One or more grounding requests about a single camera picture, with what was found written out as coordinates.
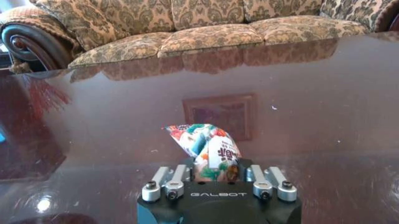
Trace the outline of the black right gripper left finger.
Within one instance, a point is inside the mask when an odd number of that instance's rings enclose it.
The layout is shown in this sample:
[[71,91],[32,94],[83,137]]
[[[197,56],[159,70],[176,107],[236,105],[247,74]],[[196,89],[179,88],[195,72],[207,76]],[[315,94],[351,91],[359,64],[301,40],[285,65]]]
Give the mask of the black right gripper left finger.
[[141,189],[144,201],[157,201],[164,194],[169,201],[177,200],[184,194],[184,183],[193,180],[193,158],[183,160],[175,169],[159,167],[152,179]]

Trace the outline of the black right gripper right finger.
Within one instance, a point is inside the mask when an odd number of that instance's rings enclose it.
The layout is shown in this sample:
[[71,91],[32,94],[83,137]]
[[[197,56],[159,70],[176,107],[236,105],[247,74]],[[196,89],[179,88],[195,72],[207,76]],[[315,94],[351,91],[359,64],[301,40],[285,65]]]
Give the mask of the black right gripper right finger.
[[295,202],[297,189],[287,180],[279,167],[261,169],[249,159],[239,160],[239,178],[248,182],[252,194],[260,201],[276,197],[283,202]]

